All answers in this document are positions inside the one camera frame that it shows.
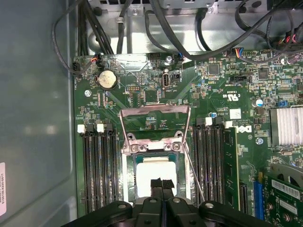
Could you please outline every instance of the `capacitor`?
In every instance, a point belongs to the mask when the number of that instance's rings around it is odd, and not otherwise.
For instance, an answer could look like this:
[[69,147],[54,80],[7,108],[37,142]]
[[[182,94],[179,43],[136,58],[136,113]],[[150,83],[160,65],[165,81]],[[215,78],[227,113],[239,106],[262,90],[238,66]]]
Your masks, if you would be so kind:
[[262,107],[263,106],[263,101],[262,99],[255,99],[252,101],[252,106],[253,107]]
[[300,57],[301,56],[299,54],[297,54],[297,55],[287,59],[287,64],[289,64],[289,65],[295,64],[296,62],[299,61]]
[[208,116],[211,117],[211,118],[215,118],[215,117],[217,117],[217,113],[210,112],[210,113],[208,114]]
[[100,73],[96,81],[104,90],[112,90],[117,85],[118,78],[112,71],[105,70]]

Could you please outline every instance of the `black cable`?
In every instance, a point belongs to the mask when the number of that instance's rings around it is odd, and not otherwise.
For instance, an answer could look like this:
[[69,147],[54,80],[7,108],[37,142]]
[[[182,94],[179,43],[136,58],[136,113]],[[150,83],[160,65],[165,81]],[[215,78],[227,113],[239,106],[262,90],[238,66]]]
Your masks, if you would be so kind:
[[178,54],[178,51],[173,51],[173,50],[169,50],[167,48],[165,48],[164,46],[160,45],[152,36],[151,32],[150,32],[150,18],[149,18],[149,14],[154,14],[153,11],[148,10],[145,12],[144,17],[145,17],[145,30],[146,30],[146,34],[147,37],[149,38],[149,40],[151,41],[152,44],[154,44],[156,47],[158,47],[159,49],[167,52],[167,53],[171,53],[171,54]]
[[84,14],[85,14],[87,20],[89,21],[89,24],[90,24],[91,28],[93,29],[93,32],[94,32],[94,34],[96,36],[96,40],[99,43],[99,46],[100,46],[103,54],[109,54],[109,51],[108,51],[108,49],[105,46],[103,38],[101,37],[100,33],[98,32],[98,30],[97,30],[97,28],[96,28],[96,26],[95,26],[92,18],[89,16],[87,7],[84,8]]
[[198,12],[196,14],[197,34],[198,34],[199,41],[200,41],[201,45],[203,46],[203,48],[206,51],[212,51],[209,48],[209,46],[207,45],[207,43],[205,42],[205,39],[203,38],[203,35],[202,35],[202,21],[205,18],[207,12],[208,12],[208,8],[198,9]]
[[[294,35],[294,19],[293,19],[292,15],[289,11],[286,11],[286,13],[287,13],[287,17],[289,18],[289,21],[290,21],[291,37],[292,37]],[[267,44],[268,44],[269,47],[271,46],[269,36],[270,36],[270,28],[271,28],[272,20],[273,20],[273,16],[269,19],[268,24],[267,24],[267,29],[266,29],[266,37],[267,37],[266,40],[267,40]],[[283,48],[283,51],[286,50],[289,47],[291,42],[292,42],[292,40],[290,39],[286,43],[286,46]],[[278,59],[281,55],[282,54],[279,53],[276,56],[274,56],[272,58],[269,58],[269,59],[266,59],[266,60],[263,60],[263,61],[254,61],[254,60],[250,60],[250,59],[243,58],[243,57],[240,57],[240,59],[242,61],[245,61],[245,62],[248,62],[248,63],[251,63],[251,64],[264,64],[264,63],[268,63],[268,62],[271,62],[271,61],[274,61],[274,60]]]
[[113,52],[113,49],[109,43],[109,39],[108,39],[108,36],[106,35],[106,33],[104,32],[103,30],[103,27],[101,26],[101,24],[99,23],[96,15],[94,14],[94,11],[93,9],[91,8],[90,4],[88,1],[85,1],[84,2],[84,6],[85,6],[85,9],[87,10],[87,18],[90,17],[92,22],[94,23],[95,27],[97,28],[97,31],[100,33],[100,36],[102,37],[102,40],[104,42],[104,46],[105,48],[107,49],[107,52],[109,54],[114,54]]
[[171,27],[169,26],[163,12],[162,12],[162,8],[161,8],[158,0],[151,0],[151,6],[153,8],[153,11],[155,12],[157,19],[159,20],[159,23],[160,23],[164,33],[168,37],[168,39],[177,48],[177,50],[180,51],[186,58],[188,58],[190,60],[195,60],[195,61],[201,61],[201,60],[211,58],[217,54],[220,54],[224,51],[227,51],[227,50],[233,48],[234,46],[236,46],[240,42],[242,42],[244,39],[246,39],[253,31],[255,31],[260,25],[262,25],[266,20],[268,20],[275,13],[275,10],[268,12],[254,26],[252,26],[247,32],[242,34],[240,37],[238,37],[231,43],[225,45],[224,47],[221,47],[218,50],[200,54],[200,55],[191,55],[186,51],[186,49],[183,47],[183,45],[180,43],[180,41],[176,38],[174,32],[172,31]]
[[[289,47],[289,45],[291,44],[292,40],[293,40],[292,37],[294,36],[294,20],[293,20],[293,17],[291,16],[290,12],[289,12],[289,11],[286,11],[286,12],[287,12],[287,16],[289,17],[290,22],[291,22],[291,35],[290,35],[291,38],[289,39],[289,42],[287,42],[287,45],[285,46],[285,48],[283,48],[283,50],[277,50],[277,49],[275,49],[275,48],[271,45],[271,43],[270,43],[268,37],[267,37],[267,44],[268,44],[269,48],[270,48],[272,51],[277,52],[277,53],[293,54],[293,53],[300,53],[300,52],[303,52],[303,50],[286,51],[287,48]],[[270,33],[271,23],[272,23],[272,18],[269,20],[268,25],[267,25],[267,31],[266,31],[266,33],[267,33],[268,36],[269,36],[269,33]]]
[[[240,17],[240,11],[239,10],[236,10],[236,13],[235,13],[235,20],[236,20],[236,23],[237,25],[245,32],[247,32],[251,27],[246,24],[242,18]],[[258,35],[260,37],[262,37],[264,40],[266,40],[266,33],[260,31],[260,30],[255,30],[254,32],[252,32],[252,34],[254,35]]]
[[[132,4],[133,0],[126,0],[122,10],[120,12],[120,17],[125,16],[128,7]],[[124,23],[118,23],[118,44],[117,44],[117,54],[122,54],[123,48],[123,39],[124,39]]]
[[53,42],[53,47],[55,49],[55,52],[59,58],[59,61],[61,62],[61,64],[71,73],[74,74],[83,74],[86,72],[86,70],[91,66],[92,62],[90,61],[81,71],[75,71],[73,69],[71,69],[68,64],[65,62],[65,60],[63,59],[59,47],[58,47],[58,43],[57,43],[57,39],[56,39],[56,27],[57,24],[59,23],[59,21],[65,17],[66,15],[68,15],[70,12],[72,12],[83,0],[76,0],[75,2],[73,2],[67,10],[65,10],[65,12],[55,21],[55,23],[52,26],[52,42]]
[[80,54],[87,56],[89,54],[89,48],[87,44],[87,28],[86,28],[86,20],[85,20],[85,14],[83,10],[83,3],[81,3],[78,7],[79,9],[79,38],[78,42],[80,43]]

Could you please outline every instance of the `power cable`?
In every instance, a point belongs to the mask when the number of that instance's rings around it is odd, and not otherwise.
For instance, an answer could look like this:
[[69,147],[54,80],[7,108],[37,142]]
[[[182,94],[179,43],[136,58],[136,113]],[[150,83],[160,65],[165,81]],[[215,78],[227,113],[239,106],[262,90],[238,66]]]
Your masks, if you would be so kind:
[[[126,0],[124,3],[120,17],[125,16],[127,9],[132,4],[133,0]],[[123,48],[123,39],[124,39],[124,23],[118,23],[118,44],[117,44],[117,54],[122,54],[122,48]]]

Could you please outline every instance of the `integrated circuit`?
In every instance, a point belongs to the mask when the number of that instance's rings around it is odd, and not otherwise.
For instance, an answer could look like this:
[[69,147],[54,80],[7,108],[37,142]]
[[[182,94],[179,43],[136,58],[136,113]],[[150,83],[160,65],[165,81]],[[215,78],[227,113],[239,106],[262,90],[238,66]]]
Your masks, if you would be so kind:
[[219,75],[220,74],[220,66],[218,64],[208,65],[208,74],[209,75]]
[[265,68],[261,68],[258,70],[259,79],[268,79],[269,70]]

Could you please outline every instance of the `black connector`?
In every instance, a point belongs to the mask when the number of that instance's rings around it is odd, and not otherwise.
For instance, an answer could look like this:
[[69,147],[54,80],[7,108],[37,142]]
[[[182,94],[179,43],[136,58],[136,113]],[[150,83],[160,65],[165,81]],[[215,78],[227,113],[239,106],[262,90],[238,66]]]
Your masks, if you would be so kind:
[[248,214],[247,185],[243,182],[240,182],[240,211]]

